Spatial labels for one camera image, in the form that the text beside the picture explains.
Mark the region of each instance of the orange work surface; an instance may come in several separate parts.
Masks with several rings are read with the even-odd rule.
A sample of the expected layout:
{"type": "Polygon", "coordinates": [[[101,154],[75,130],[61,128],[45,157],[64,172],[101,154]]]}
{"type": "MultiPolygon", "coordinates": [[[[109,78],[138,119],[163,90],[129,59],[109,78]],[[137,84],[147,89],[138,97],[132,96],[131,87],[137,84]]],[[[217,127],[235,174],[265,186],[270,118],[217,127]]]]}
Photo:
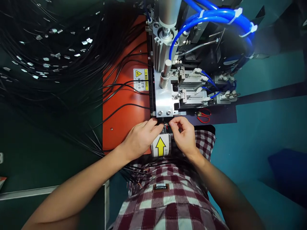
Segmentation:
{"type": "MultiPolygon", "coordinates": [[[[138,24],[142,21],[145,21],[144,16],[139,16],[135,24],[138,24]]],[[[117,63],[113,65],[111,70],[137,45],[147,40],[146,32],[144,32],[134,40],[123,52],[121,57],[118,59],[117,63]]],[[[142,46],[138,47],[133,53],[147,53],[147,43],[144,43],[142,46]]],[[[148,63],[148,55],[136,55],[126,58],[124,63],[127,60],[140,60],[142,62],[148,63]]],[[[127,81],[133,80],[133,69],[147,69],[148,66],[138,62],[128,62],[122,69],[119,74],[119,77],[116,83],[125,83],[127,81]]],[[[116,77],[117,71],[108,79],[105,85],[110,85],[113,83],[116,77]]],[[[118,89],[119,86],[115,86],[112,92],[118,89]]],[[[127,86],[122,87],[114,96],[111,97],[106,103],[103,104],[102,108],[102,119],[106,119],[111,115],[116,109],[121,107],[124,104],[137,104],[144,107],[150,107],[149,95],[141,95],[138,92],[135,92],[134,89],[131,89],[127,86]]],[[[150,119],[150,110],[140,108],[134,105],[127,105],[120,110],[118,110],[112,117],[105,121],[102,125],[102,146],[104,150],[113,149],[118,146],[127,136],[129,131],[138,123],[150,119]]]]}

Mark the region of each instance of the red scissors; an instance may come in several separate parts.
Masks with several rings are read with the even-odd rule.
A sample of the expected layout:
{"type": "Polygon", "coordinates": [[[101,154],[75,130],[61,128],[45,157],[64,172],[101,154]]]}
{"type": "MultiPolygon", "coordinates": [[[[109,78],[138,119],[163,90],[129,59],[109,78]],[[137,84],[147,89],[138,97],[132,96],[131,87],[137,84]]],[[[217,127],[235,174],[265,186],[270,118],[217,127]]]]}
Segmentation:
{"type": "Polygon", "coordinates": [[[195,112],[196,115],[197,115],[197,119],[198,119],[201,123],[203,123],[203,124],[209,123],[209,122],[210,122],[210,116],[211,116],[210,110],[207,109],[207,108],[203,108],[203,109],[201,109],[201,111],[195,112]]]}

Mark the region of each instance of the red and white checkered shirt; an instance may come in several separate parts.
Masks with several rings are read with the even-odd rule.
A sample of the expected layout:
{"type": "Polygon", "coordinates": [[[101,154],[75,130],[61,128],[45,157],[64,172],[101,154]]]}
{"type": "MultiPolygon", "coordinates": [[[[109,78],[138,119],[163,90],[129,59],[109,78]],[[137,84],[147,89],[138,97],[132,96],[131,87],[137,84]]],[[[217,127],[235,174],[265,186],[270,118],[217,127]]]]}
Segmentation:
{"type": "MultiPolygon", "coordinates": [[[[215,135],[196,130],[196,146],[210,160],[215,135]]],[[[158,162],[135,165],[155,176],[135,175],[140,185],[129,185],[129,197],[123,203],[113,229],[228,229],[209,202],[199,175],[182,153],[172,146],[172,156],[158,162]],[[167,184],[167,191],[154,191],[156,184],[167,184]]]]}

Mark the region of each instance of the yellow arrow sticker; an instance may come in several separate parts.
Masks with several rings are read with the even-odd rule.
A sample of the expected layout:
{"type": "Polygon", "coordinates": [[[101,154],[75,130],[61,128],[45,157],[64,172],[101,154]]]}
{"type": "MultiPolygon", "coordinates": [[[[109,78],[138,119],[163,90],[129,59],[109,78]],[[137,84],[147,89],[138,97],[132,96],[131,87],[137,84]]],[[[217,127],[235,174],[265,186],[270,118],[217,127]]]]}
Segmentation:
{"type": "Polygon", "coordinates": [[[164,153],[164,147],[166,147],[166,145],[164,144],[164,142],[162,141],[162,138],[160,137],[157,143],[156,148],[158,149],[158,156],[162,157],[163,153],[164,153]]]}
{"type": "Polygon", "coordinates": [[[139,75],[141,75],[142,73],[141,72],[139,72],[139,71],[135,71],[135,75],[138,77],[139,75]]]}

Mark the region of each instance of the machine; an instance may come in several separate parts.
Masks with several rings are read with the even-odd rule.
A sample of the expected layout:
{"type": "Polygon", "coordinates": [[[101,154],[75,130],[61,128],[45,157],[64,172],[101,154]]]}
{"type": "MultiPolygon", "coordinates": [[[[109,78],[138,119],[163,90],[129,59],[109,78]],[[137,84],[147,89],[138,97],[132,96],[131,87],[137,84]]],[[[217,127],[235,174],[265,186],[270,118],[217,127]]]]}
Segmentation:
{"type": "Polygon", "coordinates": [[[153,65],[153,116],[185,115],[237,101],[235,74],[253,56],[257,25],[240,1],[155,1],[146,5],[153,65]]]}

